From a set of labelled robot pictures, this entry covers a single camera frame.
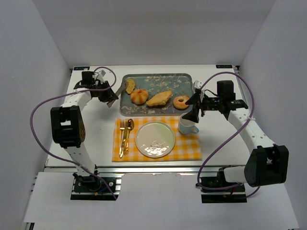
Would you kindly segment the glazed ring donut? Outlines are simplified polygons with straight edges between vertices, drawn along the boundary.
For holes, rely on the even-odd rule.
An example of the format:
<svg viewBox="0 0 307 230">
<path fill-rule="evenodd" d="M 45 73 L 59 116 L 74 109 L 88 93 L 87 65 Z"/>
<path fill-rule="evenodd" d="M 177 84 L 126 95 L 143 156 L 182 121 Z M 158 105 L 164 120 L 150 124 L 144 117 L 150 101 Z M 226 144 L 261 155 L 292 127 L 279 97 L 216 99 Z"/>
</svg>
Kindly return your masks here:
<svg viewBox="0 0 307 230">
<path fill-rule="evenodd" d="M 177 96 L 173 99 L 173 106 L 178 110 L 185 110 L 189 107 L 186 102 L 189 100 L 189 97 L 186 95 Z"/>
</svg>

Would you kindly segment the golden croissant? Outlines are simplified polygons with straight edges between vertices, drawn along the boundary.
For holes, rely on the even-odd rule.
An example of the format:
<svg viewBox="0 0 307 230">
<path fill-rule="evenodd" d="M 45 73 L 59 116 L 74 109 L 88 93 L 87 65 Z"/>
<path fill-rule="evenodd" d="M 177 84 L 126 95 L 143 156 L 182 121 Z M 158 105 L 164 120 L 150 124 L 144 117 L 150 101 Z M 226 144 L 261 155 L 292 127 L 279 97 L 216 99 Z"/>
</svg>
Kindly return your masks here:
<svg viewBox="0 0 307 230">
<path fill-rule="evenodd" d="M 166 105 L 167 101 L 172 96 L 171 91 L 160 92 L 146 102 L 149 107 Z"/>
</svg>

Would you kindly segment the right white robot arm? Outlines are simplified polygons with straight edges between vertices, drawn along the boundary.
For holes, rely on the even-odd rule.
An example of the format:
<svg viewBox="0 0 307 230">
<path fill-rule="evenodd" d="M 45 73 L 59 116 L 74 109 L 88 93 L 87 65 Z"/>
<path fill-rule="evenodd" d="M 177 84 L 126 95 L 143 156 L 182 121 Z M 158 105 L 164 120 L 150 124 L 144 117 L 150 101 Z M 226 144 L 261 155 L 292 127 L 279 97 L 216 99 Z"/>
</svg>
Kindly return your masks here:
<svg viewBox="0 0 307 230">
<path fill-rule="evenodd" d="M 222 188 L 247 183 L 251 187 L 282 184 L 286 181 L 289 151 L 286 146 L 275 144 L 262 131 L 256 121 L 249 117 L 250 111 L 243 100 L 236 99 L 231 80 L 217 82 L 217 93 L 213 97 L 205 94 L 201 82 L 192 86 L 194 94 L 187 101 L 192 110 L 184 119 L 199 122 L 206 111 L 218 111 L 239 131 L 250 157 L 245 166 L 225 167 L 218 172 L 212 187 Z"/>
</svg>

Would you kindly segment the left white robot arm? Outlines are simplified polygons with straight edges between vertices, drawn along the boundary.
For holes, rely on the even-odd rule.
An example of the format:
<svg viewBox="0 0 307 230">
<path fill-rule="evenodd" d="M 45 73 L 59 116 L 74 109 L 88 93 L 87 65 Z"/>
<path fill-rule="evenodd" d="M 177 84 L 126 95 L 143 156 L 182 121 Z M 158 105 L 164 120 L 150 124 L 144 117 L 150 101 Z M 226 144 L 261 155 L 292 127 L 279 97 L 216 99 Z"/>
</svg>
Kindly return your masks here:
<svg viewBox="0 0 307 230">
<path fill-rule="evenodd" d="M 81 111 L 93 98 L 107 103 L 111 107 L 119 94 L 126 88 L 124 81 L 120 88 L 113 92 L 108 81 L 91 80 L 88 83 L 81 80 L 74 86 L 78 92 L 68 98 L 60 107 L 53 107 L 50 111 L 53 141 L 69 154 L 77 168 L 78 177 L 89 177 L 97 174 L 96 165 L 90 159 L 84 145 L 86 132 Z"/>
</svg>

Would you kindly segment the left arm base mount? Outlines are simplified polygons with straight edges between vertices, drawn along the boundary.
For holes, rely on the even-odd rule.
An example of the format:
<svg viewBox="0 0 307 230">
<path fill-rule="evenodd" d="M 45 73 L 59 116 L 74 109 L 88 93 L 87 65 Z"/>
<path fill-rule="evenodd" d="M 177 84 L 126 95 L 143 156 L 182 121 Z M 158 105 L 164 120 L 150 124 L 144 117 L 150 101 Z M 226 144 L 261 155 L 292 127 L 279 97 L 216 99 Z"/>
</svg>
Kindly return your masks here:
<svg viewBox="0 0 307 230">
<path fill-rule="evenodd" d="M 73 173 L 71 200 L 115 201 L 118 198 L 123 175 L 99 173 L 97 170 L 95 174 L 101 176 L 105 183 L 92 175 L 79 176 L 76 172 Z"/>
</svg>

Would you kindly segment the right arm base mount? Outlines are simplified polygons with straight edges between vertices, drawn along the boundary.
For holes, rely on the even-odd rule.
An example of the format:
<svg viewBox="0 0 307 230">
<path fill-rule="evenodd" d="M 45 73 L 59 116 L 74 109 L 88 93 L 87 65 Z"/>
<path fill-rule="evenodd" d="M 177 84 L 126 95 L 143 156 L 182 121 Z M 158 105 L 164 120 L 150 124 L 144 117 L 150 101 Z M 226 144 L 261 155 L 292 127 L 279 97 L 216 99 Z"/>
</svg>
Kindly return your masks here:
<svg viewBox="0 0 307 230">
<path fill-rule="evenodd" d="M 201 176 L 200 183 L 208 188 L 220 188 L 235 185 L 229 183 L 224 176 L 224 168 L 220 168 L 216 176 Z M 234 188 L 223 190 L 208 190 L 204 189 L 196 183 L 196 187 L 201 189 L 201 202 L 203 204 L 222 204 L 222 203 L 246 203 L 245 186 L 240 185 Z"/>
</svg>

